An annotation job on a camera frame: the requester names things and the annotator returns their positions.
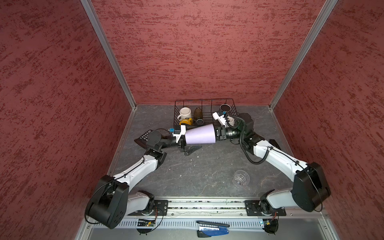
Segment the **lavender cup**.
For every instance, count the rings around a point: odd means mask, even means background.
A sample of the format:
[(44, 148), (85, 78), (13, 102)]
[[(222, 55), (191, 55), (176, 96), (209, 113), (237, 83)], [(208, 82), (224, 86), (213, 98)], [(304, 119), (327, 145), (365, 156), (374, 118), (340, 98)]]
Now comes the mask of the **lavender cup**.
[(187, 130), (185, 139), (187, 145), (214, 144), (216, 142), (214, 125), (210, 124)]

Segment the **tall white faceted mug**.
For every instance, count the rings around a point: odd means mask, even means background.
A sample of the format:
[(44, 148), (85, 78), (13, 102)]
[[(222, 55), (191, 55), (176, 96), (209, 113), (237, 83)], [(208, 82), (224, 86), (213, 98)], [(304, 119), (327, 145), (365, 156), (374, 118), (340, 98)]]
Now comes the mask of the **tall white faceted mug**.
[(235, 125), (235, 119), (233, 117), (228, 116), (227, 122), (229, 125), (234, 126)]

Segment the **white cup teal outside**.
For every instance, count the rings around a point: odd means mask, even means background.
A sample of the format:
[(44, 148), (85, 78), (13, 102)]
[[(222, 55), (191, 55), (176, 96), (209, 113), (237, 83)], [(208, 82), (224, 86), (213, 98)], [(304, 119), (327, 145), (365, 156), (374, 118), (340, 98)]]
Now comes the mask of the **white cup teal outside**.
[(203, 119), (198, 119), (198, 120), (196, 120), (196, 125), (197, 126), (202, 126), (202, 125), (204, 125), (204, 120)]

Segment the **black mug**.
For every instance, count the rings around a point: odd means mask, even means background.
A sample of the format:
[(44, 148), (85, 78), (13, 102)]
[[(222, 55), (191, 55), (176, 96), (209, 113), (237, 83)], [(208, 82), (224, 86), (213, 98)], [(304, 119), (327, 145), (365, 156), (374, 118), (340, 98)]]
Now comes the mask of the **black mug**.
[(220, 111), (221, 112), (229, 113), (231, 111), (231, 109), (232, 109), (231, 106), (228, 104), (220, 105)]

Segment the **yellow mug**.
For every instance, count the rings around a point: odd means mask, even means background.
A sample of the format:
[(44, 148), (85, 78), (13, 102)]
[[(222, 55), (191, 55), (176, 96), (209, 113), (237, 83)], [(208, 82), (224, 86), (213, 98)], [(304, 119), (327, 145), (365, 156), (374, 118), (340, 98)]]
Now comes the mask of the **yellow mug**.
[(183, 119), (180, 121), (180, 125), (189, 125), (192, 126), (194, 124), (194, 120), (192, 118)]

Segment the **white mug red inside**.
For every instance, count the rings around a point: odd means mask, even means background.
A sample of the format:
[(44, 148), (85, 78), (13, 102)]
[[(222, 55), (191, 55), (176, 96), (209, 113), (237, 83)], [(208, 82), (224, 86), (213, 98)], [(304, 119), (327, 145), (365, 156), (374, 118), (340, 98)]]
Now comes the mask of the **white mug red inside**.
[(192, 110), (190, 108), (184, 107), (179, 110), (179, 115), (177, 116), (178, 121), (190, 118), (192, 118)]

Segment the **clear glass cup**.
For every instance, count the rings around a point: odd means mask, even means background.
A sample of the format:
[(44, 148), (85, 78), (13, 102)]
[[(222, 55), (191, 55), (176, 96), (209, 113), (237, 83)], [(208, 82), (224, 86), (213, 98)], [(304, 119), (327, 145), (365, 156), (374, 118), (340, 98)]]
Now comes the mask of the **clear glass cup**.
[(235, 186), (246, 187), (250, 182), (250, 176), (243, 170), (234, 173), (233, 183)]

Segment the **olive green glass cup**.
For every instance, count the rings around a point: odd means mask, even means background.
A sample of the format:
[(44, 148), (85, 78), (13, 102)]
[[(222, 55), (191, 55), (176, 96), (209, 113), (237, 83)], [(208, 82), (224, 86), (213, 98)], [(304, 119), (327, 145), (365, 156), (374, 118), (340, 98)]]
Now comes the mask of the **olive green glass cup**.
[(195, 121), (203, 118), (203, 111), (200, 107), (196, 107), (193, 118)]

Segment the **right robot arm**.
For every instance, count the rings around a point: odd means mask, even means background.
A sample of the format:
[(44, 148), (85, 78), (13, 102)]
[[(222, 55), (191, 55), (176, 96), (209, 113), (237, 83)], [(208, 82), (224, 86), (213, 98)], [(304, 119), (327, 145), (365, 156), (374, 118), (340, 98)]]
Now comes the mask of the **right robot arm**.
[(258, 211), (270, 216), (286, 207), (299, 207), (306, 212), (320, 212), (323, 209), (323, 202), (331, 196), (331, 189), (319, 164), (306, 163), (283, 152), (275, 140), (267, 141), (253, 131), (251, 119), (220, 111), (213, 113), (213, 119), (221, 124), (217, 129), (218, 140), (237, 139), (251, 164), (267, 162), (293, 183), (291, 188), (265, 193), (260, 198)]

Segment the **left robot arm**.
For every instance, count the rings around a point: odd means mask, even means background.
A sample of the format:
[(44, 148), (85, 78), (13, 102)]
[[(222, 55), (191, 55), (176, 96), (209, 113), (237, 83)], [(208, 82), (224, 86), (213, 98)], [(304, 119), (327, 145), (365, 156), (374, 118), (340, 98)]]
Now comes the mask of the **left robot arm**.
[(147, 191), (132, 193), (132, 189), (147, 175), (157, 170), (165, 161), (164, 148), (179, 147), (186, 155), (201, 146), (186, 147), (184, 137), (163, 136), (159, 131), (147, 131), (135, 140), (145, 148), (144, 155), (128, 169), (114, 176), (103, 176), (90, 198), (84, 213), (88, 224), (102, 224), (114, 229), (126, 215), (133, 213), (157, 216), (155, 197)]

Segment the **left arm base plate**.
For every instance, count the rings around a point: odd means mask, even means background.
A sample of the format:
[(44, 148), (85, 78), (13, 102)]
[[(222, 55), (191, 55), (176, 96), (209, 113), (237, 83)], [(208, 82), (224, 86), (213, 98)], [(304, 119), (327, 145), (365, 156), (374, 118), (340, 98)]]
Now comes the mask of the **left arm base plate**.
[(149, 200), (147, 207), (142, 211), (143, 216), (165, 216), (168, 211), (168, 200)]

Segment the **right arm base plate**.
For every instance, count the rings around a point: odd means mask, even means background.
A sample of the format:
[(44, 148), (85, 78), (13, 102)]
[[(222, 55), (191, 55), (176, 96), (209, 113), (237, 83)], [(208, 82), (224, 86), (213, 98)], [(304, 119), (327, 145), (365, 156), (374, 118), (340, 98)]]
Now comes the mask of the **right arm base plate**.
[(249, 217), (280, 217), (287, 215), (284, 208), (275, 209), (266, 200), (246, 200), (244, 203)]

